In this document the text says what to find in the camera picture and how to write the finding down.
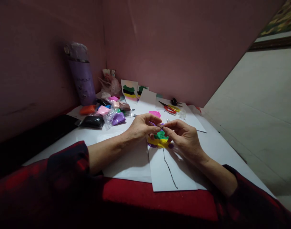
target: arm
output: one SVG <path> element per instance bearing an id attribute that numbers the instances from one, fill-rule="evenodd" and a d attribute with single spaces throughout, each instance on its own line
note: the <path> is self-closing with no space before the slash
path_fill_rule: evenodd
<path id="1" fill-rule="evenodd" d="M 228 165 L 220 165 L 202 149 L 197 131 L 181 120 L 161 126 L 181 149 L 183 156 L 197 167 L 227 198 L 231 219 L 247 226 L 291 227 L 291 213 L 276 199 L 241 176 Z"/>
<path id="2" fill-rule="evenodd" d="M 152 114 L 138 115 L 132 125 L 123 134 L 88 147 L 90 173 L 96 174 L 115 159 L 119 158 L 128 145 L 141 141 L 145 136 L 160 131 L 152 123 L 161 123 L 161 119 Z"/>
<path id="3" fill-rule="evenodd" d="M 149 121 L 160 123 L 161 119 L 152 114 L 139 115 L 119 136 L 89 147 L 77 142 L 1 179 L 0 227 L 48 228 L 51 222 L 67 219 L 72 211 L 86 209 L 76 207 L 83 202 L 86 192 L 100 197 L 98 179 L 90 175 L 120 157 L 129 144 L 160 131 L 159 127 L 150 126 Z"/>
<path id="4" fill-rule="evenodd" d="M 194 127 L 177 119 L 164 124 L 162 128 L 169 136 L 168 141 L 173 140 L 183 156 L 207 176 L 226 197 L 234 193 L 238 186 L 236 177 L 203 151 Z"/>

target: person's right hand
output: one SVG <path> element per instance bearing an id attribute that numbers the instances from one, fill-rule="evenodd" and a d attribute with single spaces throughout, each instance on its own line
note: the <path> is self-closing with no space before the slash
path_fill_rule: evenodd
<path id="1" fill-rule="evenodd" d="M 210 160 L 210 157 L 203 151 L 200 145 L 196 128 L 179 119 L 165 123 L 161 127 L 165 135 L 169 137 L 168 142 L 173 140 L 183 156 L 192 164 L 198 166 Z"/>

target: purple wall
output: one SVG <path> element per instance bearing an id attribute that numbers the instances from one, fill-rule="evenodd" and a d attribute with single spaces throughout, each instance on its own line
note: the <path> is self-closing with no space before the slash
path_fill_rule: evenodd
<path id="1" fill-rule="evenodd" d="M 283 2 L 105 0 L 107 65 L 203 107 Z"/>
<path id="2" fill-rule="evenodd" d="M 105 68 L 102 1 L 0 1 L 0 142 L 78 105 L 64 42 L 89 49 L 95 88 Z"/>

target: small bottle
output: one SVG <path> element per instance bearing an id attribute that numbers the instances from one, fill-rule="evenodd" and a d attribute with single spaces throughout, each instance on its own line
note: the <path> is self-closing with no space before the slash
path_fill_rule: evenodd
<path id="1" fill-rule="evenodd" d="M 73 42 L 65 45 L 64 50 L 68 56 L 69 66 L 81 105 L 95 105 L 96 92 L 90 63 L 88 61 L 87 47 L 83 44 Z"/>

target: hand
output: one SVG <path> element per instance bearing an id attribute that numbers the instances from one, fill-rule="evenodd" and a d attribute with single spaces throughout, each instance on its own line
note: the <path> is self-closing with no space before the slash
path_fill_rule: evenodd
<path id="1" fill-rule="evenodd" d="M 209 161 L 210 157 L 200 145 L 196 128 L 179 119 L 167 122 L 160 127 L 162 127 L 165 135 L 169 137 L 168 142 L 173 140 L 182 151 L 183 156 L 192 164 L 198 166 Z"/>
<path id="2" fill-rule="evenodd" d="M 138 142 L 147 135 L 150 135 L 150 137 L 154 138 L 153 134 L 159 132 L 160 127 L 154 126 L 149 122 L 155 123 L 156 125 L 161 123 L 162 120 L 153 114 L 138 115 L 125 133 L 128 134 L 128 136 L 133 137 L 134 140 Z"/>

